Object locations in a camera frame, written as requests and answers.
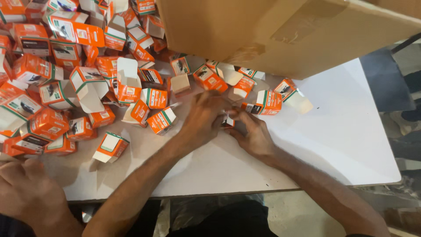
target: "unfolded box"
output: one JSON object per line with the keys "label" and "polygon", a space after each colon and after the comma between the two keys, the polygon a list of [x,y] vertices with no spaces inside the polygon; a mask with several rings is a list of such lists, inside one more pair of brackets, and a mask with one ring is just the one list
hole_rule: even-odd
{"label": "unfolded box", "polygon": [[66,137],[71,141],[91,140],[98,136],[87,117],[76,118],[69,121],[69,130]]}
{"label": "unfolded box", "polygon": [[115,120],[115,115],[112,112],[109,105],[104,105],[105,110],[102,112],[88,114],[89,120],[91,121],[92,128],[98,128],[106,125],[110,125]]}
{"label": "unfolded box", "polygon": [[282,108],[282,95],[271,91],[259,91],[256,104],[243,103],[241,108],[259,115],[275,115]]}
{"label": "unfolded box", "polygon": [[13,69],[16,80],[36,86],[64,79],[64,71],[61,67],[32,54],[24,54],[22,58],[16,60]]}
{"label": "unfolded box", "polygon": [[113,163],[121,156],[129,143],[117,134],[106,132],[92,157],[104,163]]}
{"label": "unfolded box", "polygon": [[50,40],[42,25],[14,24],[14,38],[24,54],[50,56]]}
{"label": "unfolded box", "polygon": [[15,130],[42,109],[40,104],[25,93],[14,95],[0,105],[0,130]]}
{"label": "unfolded box", "polygon": [[146,88],[142,90],[140,99],[151,109],[164,109],[168,104],[168,92]]}
{"label": "unfolded box", "polygon": [[117,88],[116,95],[120,103],[134,103],[140,99],[142,84],[137,75],[138,63],[134,59],[117,59]]}
{"label": "unfolded box", "polygon": [[228,89],[227,84],[206,65],[202,65],[193,73],[193,77],[205,90],[217,90],[223,93]]}
{"label": "unfolded box", "polygon": [[48,144],[45,149],[45,154],[54,154],[56,156],[66,156],[77,151],[76,142],[70,141],[66,135],[62,135],[55,141]]}
{"label": "unfolded box", "polygon": [[56,38],[96,47],[104,47],[104,31],[85,24],[88,15],[81,12],[54,11],[47,15],[48,23]]}
{"label": "unfolded box", "polygon": [[96,68],[75,67],[70,80],[85,113],[104,111],[101,98],[108,92],[108,84]]}

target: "cardboard box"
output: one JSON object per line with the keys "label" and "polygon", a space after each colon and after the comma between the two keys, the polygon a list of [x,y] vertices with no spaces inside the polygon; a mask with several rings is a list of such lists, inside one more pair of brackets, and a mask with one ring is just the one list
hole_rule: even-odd
{"label": "cardboard box", "polygon": [[98,136],[87,117],[76,118],[69,121],[69,130],[66,137],[71,141],[86,141]]}
{"label": "cardboard box", "polygon": [[42,25],[14,24],[14,38],[24,54],[50,56],[50,40]]}
{"label": "cardboard box", "polygon": [[[415,12],[412,16],[421,18],[416,1],[372,2],[378,5],[362,0],[158,0],[157,6],[171,50],[304,79],[421,32],[419,19],[392,12]],[[211,5],[222,7],[197,14]]]}
{"label": "cardboard box", "polygon": [[143,27],[147,34],[151,36],[163,39],[165,35],[164,24],[161,21],[161,18],[154,15],[147,15],[143,20]]}
{"label": "cardboard box", "polygon": [[101,98],[108,92],[108,84],[96,68],[75,67],[70,80],[85,113],[105,110]]}
{"label": "cardboard box", "polygon": [[126,45],[136,60],[155,61],[145,49],[154,43],[152,37],[147,35],[140,27],[133,27],[127,31]]}
{"label": "cardboard box", "polygon": [[104,108],[105,110],[102,112],[88,114],[92,128],[99,128],[114,123],[115,115],[109,105],[104,105]]}
{"label": "cardboard box", "polygon": [[259,91],[255,105],[243,103],[241,108],[252,114],[275,115],[282,108],[282,95],[271,91]]}
{"label": "cardboard box", "polygon": [[117,134],[106,132],[92,157],[104,163],[113,163],[120,157],[129,143],[128,140]]}
{"label": "cardboard box", "polygon": [[61,67],[32,54],[24,54],[22,58],[16,60],[13,70],[16,80],[35,86],[43,85],[53,80],[64,80],[64,71]]}
{"label": "cardboard box", "polygon": [[156,89],[143,89],[140,99],[151,109],[164,109],[168,104],[168,92]]}
{"label": "cardboard box", "polygon": [[225,81],[204,64],[193,73],[193,77],[205,90],[217,90],[223,93],[228,89]]}
{"label": "cardboard box", "polygon": [[40,95],[42,105],[54,110],[80,107],[70,80],[55,81],[40,86]]}
{"label": "cardboard box", "polygon": [[130,104],[121,121],[145,128],[147,127],[146,119],[148,118],[149,113],[150,109],[145,102],[138,100],[136,103]]}
{"label": "cardboard box", "polygon": [[177,117],[172,111],[171,107],[167,107],[161,112],[152,115],[146,121],[148,122],[149,126],[151,126],[155,134],[162,136],[176,124]]}
{"label": "cardboard box", "polygon": [[142,81],[153,82],[163,85],[164,81],[161,78],[161,75],[155,69],[139,69],[141,73]]}
{"label": "cardboard box", "polygon": [[50,38],[56,65],[72,71],[76,66],[82,66],[82,46],[64,39]]}
{"label": "cardboard box", "polygon": [[41,105],[25,93],[14,95],[0,105],[0,130],[15,130],[42,109]]}
{"label": "cardboard box", "polygon": [[45,154],[54,154],[56,156],[66,156],[77,151],[76,142],[67,139],[66,135],[62,135],[55,141],[48,144],[45,149]]}
{"label": "cardboard box", "polygon": [[47,15],[56,38],[96,47],[104,47],[104,31],[84,22],[88,15],[81,12],[54,11]]}
{"label": "cardboard box", "polygon": [[142,83],[137,75],[138,63],[134,59],[117,59],[117,88],[116,95],[120,103],[134,103],[140,99]]}

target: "cardboard box lid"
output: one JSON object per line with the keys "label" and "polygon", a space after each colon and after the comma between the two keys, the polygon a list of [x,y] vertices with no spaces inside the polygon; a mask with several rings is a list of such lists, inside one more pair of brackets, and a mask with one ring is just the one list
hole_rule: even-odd
{"label": "cardboard box lid", "polygon": [[[157,5],[170,50],[296,79],[421,32],[419,19],[361,0],[158,0]],[[211,5],[220,7],[204,11]]]}

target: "orange product box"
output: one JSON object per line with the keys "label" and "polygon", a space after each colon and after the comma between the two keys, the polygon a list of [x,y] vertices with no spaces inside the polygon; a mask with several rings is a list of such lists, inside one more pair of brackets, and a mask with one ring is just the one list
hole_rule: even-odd
{"label": "orange product box", "polygon": [[152,115],[146,121],[148,122],[149,126],[151,126],[155,134],[162,136],[176,124],[177,117],[172,111],[171,107],[167,107],[161,112]]}
{"label": "orange product box", "polygon": [[146,119],[148,118],[149,113],[150,109],[145,102],[138,100],[136,103],[130,104],[121,121],[145,128],[147,127]]}
{"label": "orange product box", "polygon": [[50,40],[42,25],[15,24],[14,37],[24,54],[36,56],[50,56]]}
{"label": "orange product box", "polygon": [[54,154],[56,156],[66,156],[76,151],[76,142],[70,141],[66,135],[61,135],[55,141],[48,144],[44,149],[45,154]]}
{"label": "orange product box", "polygon": [[73,70],[76,66],[82,66],[82,46],[64,39],[50,38],[56,65],[67,70]]}
{"label": "orange product box", "polygon": [[88,114],[92,128],[98,128],[114,123],[115,115],[109,105],[104,105],[105,110],[102,112]]}
{"label": "orange product box", "polygon": [[140,99],[151,109],[164,109],[168,104],[168,92],[146,88],[142,90]]}
{"label": "orange product box", "polygon": [[282,96],[276,92],[259,91],[255,105],[243,103],[241,108],[252,114],[275,115],[282,108]]}
{"label": "orange product box", "polygon": [[24,92],[14,95],[0,104],[0,131],[19,128],[43,108]]}
{"label": "orange product box", "polygon": [[24,54],[22,58],[16,60],[13,69],[16,80],[35,86],[53,80],[64,80],[64,71],[61,67],[32,54]]}
{"label": "orange product box", "polygon": [[104,47],[104,31],[85,24],[88,15],[81,12],[53,11],[47,15],[49,25],[56,38],[74,43]]}
{"label": "orange product box", "polygon": [[107,131],[92,157],[104,163],[113,163],[121,156],[129,143],[125,138]]}
{"label": "orange product box", "polygon": [[217,90],[223,93],[228,89],[228,85],[220,77],[218,77],[206,65],[202,65],[197,71],[193,73],[193,77],[205,90]]}
{"label": "orange product box", "polygon": [[98,136],[87,117],[70,120],[69,128],[66,137],[71,141],[92,140]]}
{"label": "orange product box", "polygon": [[117,13],[117,15],[124,18],[124,23],[127,29],[140,26],[139,19],[137,19],[137,16],[131,7],[129,7],[126,11]]}
{"label": "orange product box", "polygon": [[145,33],[160,39],[164,38],[164,23],[158,16],[146,15],[143,20],[143,27],[145,29]]}
{"label": "orange product box", "polygon": [[155,69],[141,68],[139,69],[139,71],[142,76],[141,77],[142,81],[159,83],[161,85],[164,84],[164,82],[162,81],[161,75]]}
{"label": "orange product box", "polygon": [[155,61],[145,49],[154,43],[152,37],[147,35],[140,27],[133,27],[127,31],[126,45],[136,60]]}

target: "orange box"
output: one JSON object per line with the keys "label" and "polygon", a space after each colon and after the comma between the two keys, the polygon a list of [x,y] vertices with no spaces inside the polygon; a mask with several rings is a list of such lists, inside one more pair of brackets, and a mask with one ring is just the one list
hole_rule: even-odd
{"label": "orange box", "polygon": [[64,39],[50,38],[50,44],[53,51],[56,65],[69,71],[76,66],[82,66],[82,46]]}
{"label": "orange box", "polygon": [[14,37],[24,54],[50,56],[50,40],[42,25],[14,24]]}
{"label": "orange box", "polygon": [[161,75],[155,69],[140,68],[139,71],[142,81],[164,84]]}
{"label": "orange box", "polygon": [[193,77],[205,90],[217,90],[219,93],[223,93],[228,89],[225,81],[204,64],[193,73]]}
{"label": "orange box", "polygon": [[255,105],[243,103],[241,108],[259,115],[275,115],[282,108],[282,95],[271,91],[259,91]]}
{"label": "orange box", "polygon": [[150,109],[164,109],[168,103],[168,92],[152,88],[142,90],[140,99],[148,105]]}
{"label": "orange box", "polygon": [[76,151],[76,142],[67,139],[66,135],[60,136],[44,149],[45,154],[54,154],[56,156],[66,156]]}
{"label": "orange box", "polygon": [[104,163],[113,163],[121,156],[129,143],[117,134],[106,132],[92,157]]}
{"label": "orange box", "polygon": [[88,114],[92,124],[92,128],[98,128],[114,123],[115,115],[109,105],[104,105],[105,110],[102,112]]}
{"label": "orange box", "polygon": [[152,115],[146,120],[152,130],[157,135],[164,135],[175,123],[177,117],[171,107],[163,109],[161,112]]}
{"label": "orange box", "polygon": [[16,60],[13,69],[16,80],[35,86],[52,80],[64,80],[64,71],[61,67],[32,54],[24,54],[22,58]]}
{"label": "orange box", "polygon": [[104,47],[104,31],[85,24],[88,15],[81,12],[53,11],[47,15],[51,30],[56,38],[96,47]]}
{"label": "orange box", "polygon": [[86,141],[98,136],[87,117],[76,118],[69,121],[69,130],[66,137],[71,141]]}

